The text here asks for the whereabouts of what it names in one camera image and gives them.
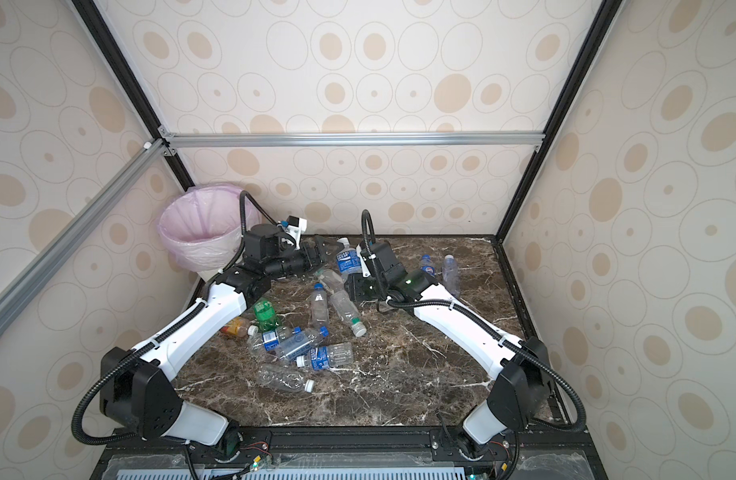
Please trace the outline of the black frame post right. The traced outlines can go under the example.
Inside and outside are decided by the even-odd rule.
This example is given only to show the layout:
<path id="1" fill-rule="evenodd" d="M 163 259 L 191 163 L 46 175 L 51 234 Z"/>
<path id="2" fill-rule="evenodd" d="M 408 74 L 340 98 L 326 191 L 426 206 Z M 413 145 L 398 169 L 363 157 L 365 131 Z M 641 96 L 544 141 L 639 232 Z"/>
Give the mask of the black frame post right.
<path id="1" fill-rule="evenodd" d="M 532 154 L 496 232 L 496 245 L 502 245 L 506 240 L 622 4 L 622 0 L 605 0 L 600 3 L 545 125 L 543 141 Z"/>

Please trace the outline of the aluminium rail left wall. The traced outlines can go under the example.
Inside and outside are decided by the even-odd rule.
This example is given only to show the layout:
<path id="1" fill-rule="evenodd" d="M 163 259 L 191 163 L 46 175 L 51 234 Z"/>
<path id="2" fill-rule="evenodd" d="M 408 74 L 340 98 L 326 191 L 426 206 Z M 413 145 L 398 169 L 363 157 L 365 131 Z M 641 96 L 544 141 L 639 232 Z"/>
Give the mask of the aluminium rail left wall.
<path id="1" fill-rule="evenodd" d="M 164 140 L 151 140 L 4 289 L 0 294 L 0 338 L 165 149 Z"/>

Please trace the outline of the black frame post left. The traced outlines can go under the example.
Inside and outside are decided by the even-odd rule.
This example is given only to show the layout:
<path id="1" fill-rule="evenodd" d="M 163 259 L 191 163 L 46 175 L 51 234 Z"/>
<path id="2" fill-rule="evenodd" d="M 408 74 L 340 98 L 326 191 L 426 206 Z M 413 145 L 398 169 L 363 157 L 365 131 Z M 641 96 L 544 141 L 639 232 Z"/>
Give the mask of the black frame post left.
<path id="1" fill-rule="evenodd" d="M 112 74 L 121 86 L 137 116 L 150 137 L 161 140 L 166 147 L 164 159 L 177 183 L 186 191 L 194 187 L 195 182 L 188 172 L 177 150 L 168 140 L 170 132 L 166 129 L 156 113 L 143 83 L 132 69 L 131 63 L 121 49 L 102 11 L 94 1 L 72 0 L 69 4 L 78 14 L 80 21 L 87 29 L 91 39 L 99 49 Z"/>

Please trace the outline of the Fiji bottle blue cap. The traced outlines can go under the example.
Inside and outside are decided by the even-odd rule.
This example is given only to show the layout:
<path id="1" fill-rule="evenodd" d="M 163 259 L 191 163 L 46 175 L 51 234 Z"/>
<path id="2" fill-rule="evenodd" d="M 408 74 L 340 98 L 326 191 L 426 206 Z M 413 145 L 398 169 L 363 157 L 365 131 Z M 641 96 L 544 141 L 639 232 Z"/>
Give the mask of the Fiji bottle blue cap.
<path id="1" fill-rule="evenodd" d="M 316 330 L 326 328 L 329 323 L 327 291 L 321 283 L 316 283 L 310 295 L 310 324 Z"/>

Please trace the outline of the square clear bottle green band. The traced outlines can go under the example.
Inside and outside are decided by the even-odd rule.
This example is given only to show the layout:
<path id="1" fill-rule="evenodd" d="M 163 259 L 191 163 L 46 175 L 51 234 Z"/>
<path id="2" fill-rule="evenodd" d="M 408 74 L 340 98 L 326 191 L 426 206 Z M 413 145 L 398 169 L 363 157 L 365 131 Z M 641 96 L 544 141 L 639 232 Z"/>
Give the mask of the square clear bottle green band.
<path id="1" fill-rule="evenodd" d="M 342 276 L 331 269 L 321 268 L 316 271 L 315 276 L 331 294 L 345 290 Z"/>

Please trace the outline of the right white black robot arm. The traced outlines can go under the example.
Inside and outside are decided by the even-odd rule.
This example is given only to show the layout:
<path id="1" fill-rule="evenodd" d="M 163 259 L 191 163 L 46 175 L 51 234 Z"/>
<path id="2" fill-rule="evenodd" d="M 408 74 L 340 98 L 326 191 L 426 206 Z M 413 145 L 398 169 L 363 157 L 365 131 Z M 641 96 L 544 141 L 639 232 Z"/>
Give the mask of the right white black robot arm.
<path id="1" fill-rule="evenodd" d="M 543 344 L 535 337 L 523 341 L 487 322 L 430 273 L 405 269 L 387 242 L 370 247 L 361 243 L 357 252 L 379 299 L 412 312 L 445 334 L 493 381 L 486 400 L 462 421 L 462 446 L 475 449 L 507 430 L 523 430 L 548 399 L 553 386 L 547 371 L 527 359 L 532 356 L 546 362 Z"/>

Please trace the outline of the horizontal aluminium rail back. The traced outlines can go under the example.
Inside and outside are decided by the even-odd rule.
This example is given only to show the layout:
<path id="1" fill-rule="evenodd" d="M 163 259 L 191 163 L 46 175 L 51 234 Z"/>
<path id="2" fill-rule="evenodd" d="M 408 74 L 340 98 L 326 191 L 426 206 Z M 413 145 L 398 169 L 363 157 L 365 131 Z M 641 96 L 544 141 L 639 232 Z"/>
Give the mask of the horizontal aluminium rail back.
<path id="1" fill-rule="evenodd" d="M 275 147 L 395 147 L 541 145 L 540 131 L 497 132 L 360 132 L 360 133 L 170 133 L 165 140 L 176 148 Z"/>

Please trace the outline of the small Pepsi water bottle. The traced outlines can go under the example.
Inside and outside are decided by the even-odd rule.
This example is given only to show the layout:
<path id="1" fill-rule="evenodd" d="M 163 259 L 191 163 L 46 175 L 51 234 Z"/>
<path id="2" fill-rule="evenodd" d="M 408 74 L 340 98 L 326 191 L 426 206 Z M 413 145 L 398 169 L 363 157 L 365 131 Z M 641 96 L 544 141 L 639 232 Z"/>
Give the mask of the small Pepsi water bottle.
<path id="1" fill-rule="evenodd" d="M 419 268 L 432 277 L 437 276 L 437 267 L 435 266 L 435 263 L 433 262 L 431 256 L 428 254 L 424 254 L 421 256 Z"/>

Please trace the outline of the clear bottle green band cap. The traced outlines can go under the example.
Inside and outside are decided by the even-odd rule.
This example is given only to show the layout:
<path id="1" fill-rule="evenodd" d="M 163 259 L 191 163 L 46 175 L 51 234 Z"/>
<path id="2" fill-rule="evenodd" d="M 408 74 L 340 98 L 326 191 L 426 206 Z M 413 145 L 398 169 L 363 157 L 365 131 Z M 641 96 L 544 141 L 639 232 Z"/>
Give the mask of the clear bottle green band cap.
<path id="1" fill-rule="evenodd" d="M 367 329 L 362 322 L 361 314 L 346 291 L 335 291 L 330 296 L 330 303 L 339 318 L 351 328 L 356 337 L 360 338 L 366 334 Z"/>

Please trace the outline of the pink bin liner bag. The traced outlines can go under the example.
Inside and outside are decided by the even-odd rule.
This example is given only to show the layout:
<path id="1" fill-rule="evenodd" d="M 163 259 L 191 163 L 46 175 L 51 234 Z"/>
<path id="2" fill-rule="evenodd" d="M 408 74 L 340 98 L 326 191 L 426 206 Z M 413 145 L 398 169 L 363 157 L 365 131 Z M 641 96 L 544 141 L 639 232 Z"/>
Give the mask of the pink bin liner bag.
<path id="1" fill-rule="evenodd" d="M 194 187 L 162 211 L 156 231 L 179 266 L 198 274 L 230 261 L 242 239 L 242 191 L 234 184 Z"/>

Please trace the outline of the crushed clear bottle white cap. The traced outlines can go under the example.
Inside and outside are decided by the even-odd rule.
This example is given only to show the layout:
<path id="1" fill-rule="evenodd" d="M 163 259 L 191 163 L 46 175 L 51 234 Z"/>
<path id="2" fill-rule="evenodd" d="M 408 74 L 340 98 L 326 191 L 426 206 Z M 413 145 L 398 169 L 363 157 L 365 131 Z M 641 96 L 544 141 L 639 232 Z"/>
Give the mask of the crushed clear bottle white cap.
<path id="1" fill-rule="evenodd" d="M 262 387 L 289 392 L 312 393 L 315 381 L 307 378 L 302 372 L 275 364 L 264 364 L 258 373 L 258 382 Z"/>

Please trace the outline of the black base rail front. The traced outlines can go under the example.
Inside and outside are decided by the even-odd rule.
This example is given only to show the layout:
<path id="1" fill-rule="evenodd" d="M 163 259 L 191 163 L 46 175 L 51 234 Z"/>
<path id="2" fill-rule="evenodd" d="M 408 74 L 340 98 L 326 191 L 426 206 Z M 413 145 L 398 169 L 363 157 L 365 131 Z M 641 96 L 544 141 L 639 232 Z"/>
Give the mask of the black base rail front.
<path id="1" fill-rule="evenodd" d="M 94 479 L 603 479 L 589 434 L 500 434 L 472 458 L 453 427 L 244 427 L 219 461 L 198 444 L 127 440 L 105 448 Z"/>

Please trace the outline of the soda water bottle blue cap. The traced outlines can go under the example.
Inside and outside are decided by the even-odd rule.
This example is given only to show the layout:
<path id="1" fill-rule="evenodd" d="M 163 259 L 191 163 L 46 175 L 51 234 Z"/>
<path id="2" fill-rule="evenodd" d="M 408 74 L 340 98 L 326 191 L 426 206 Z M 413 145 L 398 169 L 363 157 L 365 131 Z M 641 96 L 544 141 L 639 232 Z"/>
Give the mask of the soda water bottle blue cap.
<path id="1" fill-rule="evenodd" d="M 282 340 L 274 350 L 275 356 L 283 361 L 294 361 L 297 357 L 321 345 L 329 335 L 327 327 L 303 329 Z"/>

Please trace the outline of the Pocari Sweat bottle white cap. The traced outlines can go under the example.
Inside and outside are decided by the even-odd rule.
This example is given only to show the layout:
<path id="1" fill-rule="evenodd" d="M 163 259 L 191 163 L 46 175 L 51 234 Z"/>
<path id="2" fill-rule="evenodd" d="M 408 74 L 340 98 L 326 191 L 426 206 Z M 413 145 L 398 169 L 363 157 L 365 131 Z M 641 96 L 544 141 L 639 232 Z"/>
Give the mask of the Pocari Sweat bottle white cap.
<path id="1" fill-rule="evenodd" d="M 315 372 L 349 367 L 353 363 L 353 347 L 349 342 L 316 347 L 295 359 L 298 368 Z"/>

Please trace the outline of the clear bottle pale label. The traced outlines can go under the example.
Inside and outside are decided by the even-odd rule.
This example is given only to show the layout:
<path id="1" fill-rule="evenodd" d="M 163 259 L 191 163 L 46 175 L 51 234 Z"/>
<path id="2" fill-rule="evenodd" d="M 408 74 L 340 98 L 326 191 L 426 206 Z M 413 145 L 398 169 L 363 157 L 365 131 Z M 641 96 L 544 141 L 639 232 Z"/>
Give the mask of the clear bottle pale label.
<path id="1" fill-rule="evenodd" d="M 446 290 L 458 298 L 461 293 L 460 271 L 456 258 L 451 254 L 444 257 L 442 280 Z"/>

